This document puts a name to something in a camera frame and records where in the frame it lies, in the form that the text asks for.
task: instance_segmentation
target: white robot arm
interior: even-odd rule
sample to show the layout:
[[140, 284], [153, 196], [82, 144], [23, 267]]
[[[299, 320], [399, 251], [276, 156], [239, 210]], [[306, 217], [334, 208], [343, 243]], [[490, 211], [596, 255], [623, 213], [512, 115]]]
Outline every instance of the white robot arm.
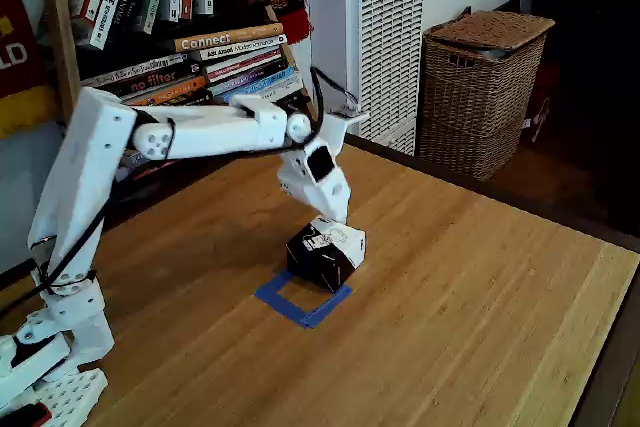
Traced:
[[[114, 345], [91, 263], [128, 144], [152, 160], [280, 153], [282, 189], [346, 222], [351, 191], [335, 158], [347, 127], [364, 118], [326, 114], [313, 132], [306, 115], [259, 96], [236, 96], [229, 106], [134, 109], [111, 94], [82, 89], [29, 232], [38, 265], [32, 273], [35, 293], [45, 308], [27, 317], [15, 341], [0, 337], [0, 416], [43, 375], [54, 381], [77, 372], [78, 365], [101, 359]], [[64, 331], [73, 334], [70, 346]], [[40, 344], [36, 353], [12, 366], [17, 348]]]

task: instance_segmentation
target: wooden table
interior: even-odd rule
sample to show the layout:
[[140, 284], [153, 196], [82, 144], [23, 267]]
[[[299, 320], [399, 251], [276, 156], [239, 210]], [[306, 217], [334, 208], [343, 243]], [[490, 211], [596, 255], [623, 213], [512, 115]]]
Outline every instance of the wooden table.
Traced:
[[[234, 162], [104, 235], [116, 346], [88, 425], [568, 424], [639, 254], [347, 146], [367, 258], [305, 330], [253, 297], [314, 215], [279, 162]], [[285, 294], [317, 305], [307, 287]]]

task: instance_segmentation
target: basket lid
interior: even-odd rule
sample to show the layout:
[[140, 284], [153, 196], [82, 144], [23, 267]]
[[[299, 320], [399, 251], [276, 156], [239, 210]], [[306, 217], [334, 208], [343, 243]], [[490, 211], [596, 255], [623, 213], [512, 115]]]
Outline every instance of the basket lid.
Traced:
[[427, 34], [435, 40], [511, 52], [555, 25], [551, 19], [510, 12], [478, 11]]

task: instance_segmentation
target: blue tape square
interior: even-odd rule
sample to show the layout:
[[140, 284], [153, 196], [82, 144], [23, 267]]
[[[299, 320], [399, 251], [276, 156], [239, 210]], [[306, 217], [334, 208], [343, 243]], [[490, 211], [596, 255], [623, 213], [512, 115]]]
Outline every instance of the blue tape square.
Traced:
[[329, 300], [317, 309], [307, 312], [278, 293], [294, 277], [291, 272], [284, 270], [260, 287], [255, 295], [280, 315], [285, 316], [287, 319], [305, 328], [313, 329], [317, 327], [320, 322], [327, 318], [333, 309], [340, 305], [340, 303], [353, 292], [347, 284], [342, 284]]

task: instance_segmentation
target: wicker basket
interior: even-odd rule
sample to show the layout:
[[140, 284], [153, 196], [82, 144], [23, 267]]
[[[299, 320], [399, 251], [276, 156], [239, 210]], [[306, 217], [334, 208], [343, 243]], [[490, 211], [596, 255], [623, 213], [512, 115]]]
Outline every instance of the wicker basket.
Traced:
[[427, 33], [420, 157], [481, 180], [502, 167], [518, 144], [552, 25], [477, 12]]

